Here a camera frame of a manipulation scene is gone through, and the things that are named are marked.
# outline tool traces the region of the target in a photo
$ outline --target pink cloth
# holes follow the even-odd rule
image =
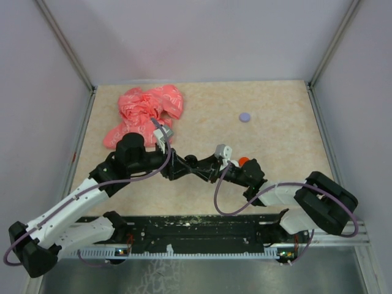
[[[175,119],[183,113],[183,95],[174,85],[165,85],[145,92],[141,88],[128,90],[118,99],[118,110],[122,123],[111,130],[104,138],[107,148],[115,149],[125,134],[135,132],[145,139],[145,146],[154,146],[156,139],[153,135],[156,129],[151,118],[156,118],[160,124],[172,126],[171,118],[161,118],[163,111]]]

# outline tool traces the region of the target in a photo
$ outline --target red cloth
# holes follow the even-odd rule
[[[153,132],[156,128],[151,118],[171,127],[172,119],[161,118],[161,114],[165,111],[170,117],[179,119],[183,113],[183,105],[183,95],[174,85],[165,85],[145,92],[141,88],[128,90],[118,99],[122,122],[106,135],[105,147],[115,149],[117,142],[131,132],[142,135],[146,147],[154,146],[156,139]]]

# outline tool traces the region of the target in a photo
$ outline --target wooden tabletop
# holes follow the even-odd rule
[[[304,81],[241,81],[175,84],[184,95],[184,112],[173,120],[172,146],[184,157],[212,155],[218,144],[233,148],[232,159],[256,158],[266,179],[303,181],[318,170],[331,177],[322,139]],[[121,119],[117,100],[128,89],[144,90],[161,84],[102,85],[98,87],[81,149],[73,188],[76,188],[111,151],[102,140]],[[240,122],[242,112],[251,114]],[[215,184],[187,175],[176,181],[156,175],[131,183],[87,215],[115,210],[123,216],[217,214],[213,205]],[[221,210],[232,212],[246,202],[245,188],[224,182]],[[243,213],[276,213],[282,207],[253,207]]]

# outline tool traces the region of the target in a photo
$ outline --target white wall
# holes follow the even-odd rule
[[[344,181],[392,290],[392,1],[363,1],[316,86]]]
[[[88,91],[33,1],[0,9],[0,252],[8,227],[58,200]],[[1,263],[1,293],[20,293],[24,268]]]
[[[351,0],[46,0],[96,85],[310,80]]]

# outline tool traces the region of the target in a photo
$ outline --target purple lid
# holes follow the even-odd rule
[[[239,115],[239,120],[242,121],[243,123],[247,123],[248,121],[251,120],[251,115],[248,112],[242,112]]]

